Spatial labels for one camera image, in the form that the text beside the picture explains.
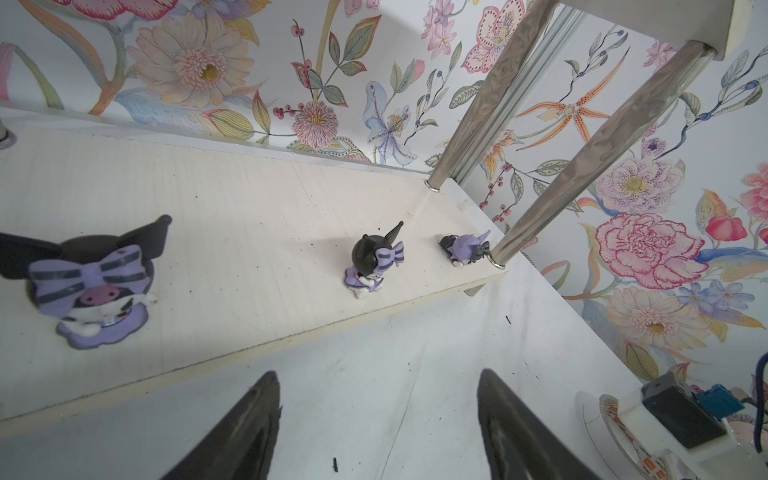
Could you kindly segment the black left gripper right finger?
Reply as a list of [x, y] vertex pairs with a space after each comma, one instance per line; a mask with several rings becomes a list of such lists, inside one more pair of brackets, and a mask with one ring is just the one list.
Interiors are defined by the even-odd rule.
[[491, 479], [597, 477], [491, 369], [480, 374], [477, 402]]

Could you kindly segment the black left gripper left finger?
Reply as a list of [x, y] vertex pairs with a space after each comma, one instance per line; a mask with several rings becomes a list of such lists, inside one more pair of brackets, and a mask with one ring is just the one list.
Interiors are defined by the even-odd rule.
[[164, 477], [265, 479], [281, 417], [280, 384], [266, 372], [215, 427]]

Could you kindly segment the black purple toy figure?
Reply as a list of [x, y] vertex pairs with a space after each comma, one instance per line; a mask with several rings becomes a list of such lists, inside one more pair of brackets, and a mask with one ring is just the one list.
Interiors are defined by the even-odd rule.
[[386, 235], [364, 234], [354, 245], [352, 266], [345, 270], [343, 283], [357, 299], [378, 291], [386, 273], [404, 262], [404, 243], [397, 242], [403, 226], [400, 221]]
[[439, 246], [446, 252], [454, 267], [473, 264], [486, 257], [490, 253], [488, 236], [491, 231], [476, 236], [447, 235], [441, 238]]
[[165, 249], [172, 217], [123, 235], [86, 235], [60, 244], [1, 235], [1, 276], [26, 282], [36, 310], [58, 321], [76, 350], [122, 342], [149, 320], [153, 261]]

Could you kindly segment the white two-tier shelf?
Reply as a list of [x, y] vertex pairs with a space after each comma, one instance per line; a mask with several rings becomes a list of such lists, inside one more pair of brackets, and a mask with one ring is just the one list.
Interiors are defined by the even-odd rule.
[[[1, 434], [11, 437], [450, 295], [503, 269], [453, 268], [436, 240], [469, 230], [448, 183], [253, 144], [137, 129], [3, 102], [20, 134], [1, 155], [1, 229], [60, 244], [172, 217], [153, 261], [156, 301], [139, 331], [76, 350], [1, 284]], [[397, 242], [404, 262], [357, 299], [343, 283], [364, 234]]]

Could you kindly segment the tape roll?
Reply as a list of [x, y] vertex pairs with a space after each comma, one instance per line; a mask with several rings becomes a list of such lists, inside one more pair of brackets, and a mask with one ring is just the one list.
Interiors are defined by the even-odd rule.
[[575, 396], [577, 418], [592, 446], [611, 472], [611, 479], [674, 479], [666, 459], [654, 456], [629, 432], [618, 416], [618, 399], [595, 397], [580, 391]]

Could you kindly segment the aluminium corner post right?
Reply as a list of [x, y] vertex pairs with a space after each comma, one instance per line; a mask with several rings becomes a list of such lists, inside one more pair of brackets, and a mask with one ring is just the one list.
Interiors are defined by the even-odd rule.
[[543, 80], [547, 69], [578, 32], [586, 17], [585, 12], [564, 4], [559, 4], [553, 11], [547, 28], [520, 64], [519, 73], [502, 91], [503, 95], [481, 121], [478, 132], [464, 149], [451, 175], [457, 184], [466, 182], [502, 131], [511, 125], [513, 117], [522, 110], [523, 101], [533, 93], [536, 84]]

